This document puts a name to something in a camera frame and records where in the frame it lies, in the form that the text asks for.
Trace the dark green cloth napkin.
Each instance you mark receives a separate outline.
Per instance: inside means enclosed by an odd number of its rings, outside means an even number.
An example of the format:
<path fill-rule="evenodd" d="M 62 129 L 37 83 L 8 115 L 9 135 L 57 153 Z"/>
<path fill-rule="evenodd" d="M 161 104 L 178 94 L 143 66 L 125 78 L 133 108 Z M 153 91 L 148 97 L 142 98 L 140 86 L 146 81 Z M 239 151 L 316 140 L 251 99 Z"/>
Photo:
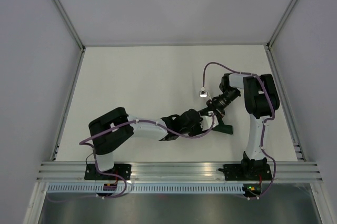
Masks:
<path fill-rule="evenodd" d="M 212 131 L 220 132 L 223 134 L 232 135 L 233 134 L 233 126 L 232 125 L 226 125 L 223 120 L 217 117 L 215 118 L 215 123 L 212 127 Z"/>

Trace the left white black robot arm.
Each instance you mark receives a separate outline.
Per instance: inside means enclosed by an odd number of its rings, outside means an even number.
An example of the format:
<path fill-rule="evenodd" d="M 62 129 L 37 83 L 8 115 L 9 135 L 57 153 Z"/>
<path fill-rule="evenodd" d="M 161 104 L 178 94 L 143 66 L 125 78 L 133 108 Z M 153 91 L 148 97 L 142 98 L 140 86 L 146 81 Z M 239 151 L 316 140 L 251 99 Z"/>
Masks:
<path fill-rule="evenodd" d="M 179 137 L 201 138 L 215 126 L 212 112 L 201 115 L 190 109 L 181 115 L 171 115 L 157 120 L 145 119 L 126 113 L 125 108 L 116 108 L 88 125 L 93 143 L 96 173 L 104 180 L 115 174 L 113 152 L 130 138 L 146 138 L 171 141 Z"/>

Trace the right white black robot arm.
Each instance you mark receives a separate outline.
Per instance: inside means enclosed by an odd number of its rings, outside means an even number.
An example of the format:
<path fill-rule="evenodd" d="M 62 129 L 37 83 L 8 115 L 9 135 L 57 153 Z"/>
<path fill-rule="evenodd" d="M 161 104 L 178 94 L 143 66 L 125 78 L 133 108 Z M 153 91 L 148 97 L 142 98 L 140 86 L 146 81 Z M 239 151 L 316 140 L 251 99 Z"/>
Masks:
<path fill-rule="evenodd" d="M 217 117 L 214 131 L 232 134 L 233 129 L 222 121 L 225 109 L 236 98 L 244 96 L 244 104 L 250 115 L 250 131 L 247 147 L 239 164 L 224 164 L 219 169 L 226 181 L 270 181 L 273 178 L 270 158 L 265 152 L 264 143 L 269 122 L 275 118 L 275 111 L 279 109 L 280 100 L 272 75 L 249 76 L 245 74 L 224 74 L 219 85 L 222 92 L 206 102 L 207 107 L 200 111 L 202 129 L 208 130 L 212 122 L 212 115 Z"/>

